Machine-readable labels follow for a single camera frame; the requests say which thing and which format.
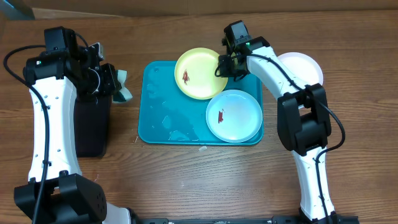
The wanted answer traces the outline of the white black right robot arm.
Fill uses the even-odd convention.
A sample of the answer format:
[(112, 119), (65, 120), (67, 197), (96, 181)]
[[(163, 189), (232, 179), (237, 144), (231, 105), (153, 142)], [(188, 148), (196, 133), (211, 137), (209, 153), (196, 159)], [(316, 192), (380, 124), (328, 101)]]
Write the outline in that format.
[(225, 37), (226, 55), (219, 57), (215, 75), (255, 75), (277, 100), (277, 133), (292, 153), (301, 189), (301, 223), (338, 223), (326, 176), (326, 153), (331, 119), (326, 91), (292, 73), (276, 56), (270, 43), (250, 35)]

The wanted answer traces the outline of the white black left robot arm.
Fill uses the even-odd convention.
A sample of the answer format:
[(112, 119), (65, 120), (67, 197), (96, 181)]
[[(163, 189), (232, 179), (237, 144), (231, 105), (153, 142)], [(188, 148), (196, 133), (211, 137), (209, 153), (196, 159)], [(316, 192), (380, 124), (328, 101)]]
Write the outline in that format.
[(25, 82), (34, 104), (34, 157), (16, 205), (33, 223), (136, 223), (134, 213), (106, 201), (103, 189), (83, 177), (76, 155), (75, 104), (84, 96), (115, 94), (119, 72), (90, 50), (53, 50), (30, 58)]

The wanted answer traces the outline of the white plate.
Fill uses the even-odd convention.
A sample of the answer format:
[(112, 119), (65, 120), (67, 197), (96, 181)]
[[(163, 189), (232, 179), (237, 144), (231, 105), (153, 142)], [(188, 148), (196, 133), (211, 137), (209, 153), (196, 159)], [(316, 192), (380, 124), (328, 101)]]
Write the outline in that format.
[(310, 56), (299, 52), (287, 52), (277, 57), (284, 64), (291, 80), (299, 79), (305, 85), (323, 85), (323, 72), (319, 64)]

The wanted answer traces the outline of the black water tray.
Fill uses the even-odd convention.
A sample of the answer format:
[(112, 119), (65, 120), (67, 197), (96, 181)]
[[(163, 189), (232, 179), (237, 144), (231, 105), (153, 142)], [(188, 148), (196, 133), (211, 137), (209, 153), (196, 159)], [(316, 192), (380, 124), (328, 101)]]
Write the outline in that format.
[(108, 140), (111, 98), (75, 101), (74, 126), (77, 157), (103, 157)]

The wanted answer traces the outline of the yellow-green plate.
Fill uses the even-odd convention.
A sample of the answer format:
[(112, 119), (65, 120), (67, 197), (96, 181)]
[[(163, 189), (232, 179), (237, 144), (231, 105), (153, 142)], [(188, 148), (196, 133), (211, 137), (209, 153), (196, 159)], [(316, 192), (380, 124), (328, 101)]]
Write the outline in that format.
[(174, 76), (179, 89), (196, 100), (211, 99), (221, 93), (228, 78), (215, 75), (220, 55), (208, 48), (194, 48), (177, 60)]

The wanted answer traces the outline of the teal plastic tray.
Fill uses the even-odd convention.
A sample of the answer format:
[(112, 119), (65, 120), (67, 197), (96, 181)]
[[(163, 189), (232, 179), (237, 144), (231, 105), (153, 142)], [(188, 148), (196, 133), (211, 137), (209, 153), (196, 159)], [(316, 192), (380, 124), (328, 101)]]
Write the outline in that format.
[(227, 145), (206, 123), (209, 100), (185, 95), (174, 78), (176, 61), (154, 61), (143, 74), (138, 134), (146, 143)]

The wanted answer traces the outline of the green and yellow sponge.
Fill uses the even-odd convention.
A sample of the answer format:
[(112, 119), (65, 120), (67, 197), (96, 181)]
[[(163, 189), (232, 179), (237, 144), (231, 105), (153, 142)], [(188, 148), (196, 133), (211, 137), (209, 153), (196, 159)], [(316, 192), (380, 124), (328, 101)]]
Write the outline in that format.
[(127, 80), (127, 71), (116, 71), (118, 82), (121, 84), (121, 89), (113, 96), (113, 103), (126, 103), (133, 98), (131, 92), (125, 87)]

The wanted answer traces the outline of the light blue plate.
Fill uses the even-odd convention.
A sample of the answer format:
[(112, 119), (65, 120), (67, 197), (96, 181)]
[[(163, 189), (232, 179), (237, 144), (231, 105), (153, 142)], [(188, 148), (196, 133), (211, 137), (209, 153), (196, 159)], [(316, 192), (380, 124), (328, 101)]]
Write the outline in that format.
[(218, 139), (228, 143), (250, 140), (262, 126), (263, 114), (257, 100), (242, 90), (225, 90), (210, 100), (206, 123)]

